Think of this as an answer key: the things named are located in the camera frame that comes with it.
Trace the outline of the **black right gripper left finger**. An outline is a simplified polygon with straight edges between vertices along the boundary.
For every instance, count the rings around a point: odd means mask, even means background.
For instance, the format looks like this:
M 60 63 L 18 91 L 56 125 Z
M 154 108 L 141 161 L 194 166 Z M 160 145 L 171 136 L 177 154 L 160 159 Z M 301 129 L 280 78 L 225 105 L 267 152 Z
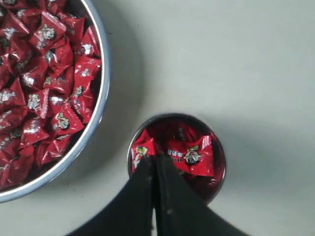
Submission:
M 71 236 L 150 236 L 153 214 L 151 157 L 142 158 L 118 195 Z

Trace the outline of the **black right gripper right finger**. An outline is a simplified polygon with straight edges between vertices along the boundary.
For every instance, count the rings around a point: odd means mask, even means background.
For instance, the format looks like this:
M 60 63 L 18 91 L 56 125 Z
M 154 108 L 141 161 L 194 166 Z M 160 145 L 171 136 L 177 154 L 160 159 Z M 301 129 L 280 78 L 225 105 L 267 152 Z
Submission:
M 180 176 L 170 157 L 156 158 L 159 236 L 245 236 L 210 210 Z

